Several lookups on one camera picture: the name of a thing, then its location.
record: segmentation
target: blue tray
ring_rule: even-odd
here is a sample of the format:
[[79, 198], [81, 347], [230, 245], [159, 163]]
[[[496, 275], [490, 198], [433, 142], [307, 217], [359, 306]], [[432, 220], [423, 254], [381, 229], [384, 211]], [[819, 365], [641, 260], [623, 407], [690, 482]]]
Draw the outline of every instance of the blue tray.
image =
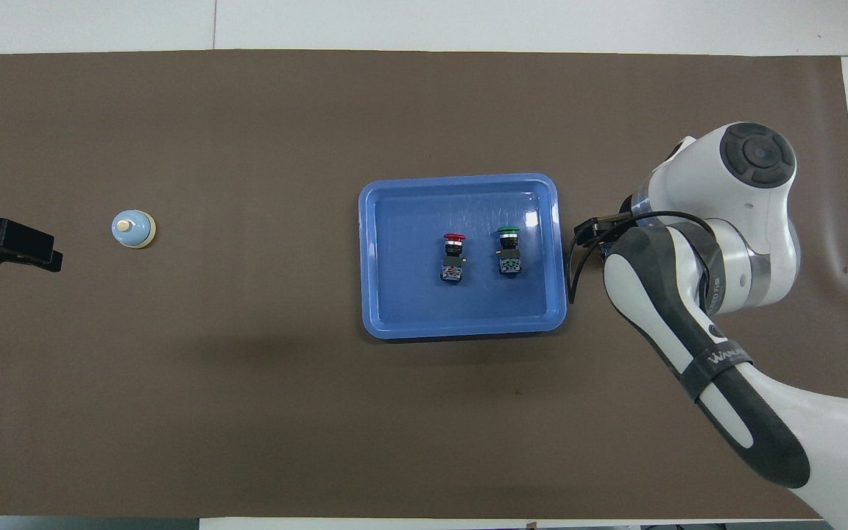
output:
[[[497, 228], [519, 232], [501, 275]], [[467, 236], [460, 283], [440, 279], [444, 234]], [[544, 174], [379, 180], [359, 195], [362, 321], [379, 339], [549, 331], [565, 321], [558, 191]]]

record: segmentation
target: brown tabletop surface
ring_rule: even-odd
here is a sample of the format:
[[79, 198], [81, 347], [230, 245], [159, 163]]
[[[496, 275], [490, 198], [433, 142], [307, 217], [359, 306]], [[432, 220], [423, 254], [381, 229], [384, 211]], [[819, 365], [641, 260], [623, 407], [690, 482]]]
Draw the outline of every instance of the brown tabletop surface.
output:
[[[0, 56], [0, 217], [65, 254], [0, 265], [0, 514], [812, 516], [731, 452], [599, 268], [551, 333], [361, 322], [368, 182], [542, 172], [567, 241], [684, 135], [741, 120], [794, 145], [803, 269], [717, 322], [768, 375], [848, 397], [838, 58]], [[144, 250], [110, 237], [128, 208], [158, 221]]]

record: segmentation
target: robotic arm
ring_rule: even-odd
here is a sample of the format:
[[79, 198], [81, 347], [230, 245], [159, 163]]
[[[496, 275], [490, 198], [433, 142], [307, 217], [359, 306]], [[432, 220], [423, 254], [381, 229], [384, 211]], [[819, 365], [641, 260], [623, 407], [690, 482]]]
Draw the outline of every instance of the robotic arm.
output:
[[800, 266], [787, 196], [794, 151], [759, 124], [686, 138], [632, 196], [639, 221], [610, 247], [610, 302], [758, 474], [848, 530], [848, 399], [770, 379], [710, 316], [777, 302]]

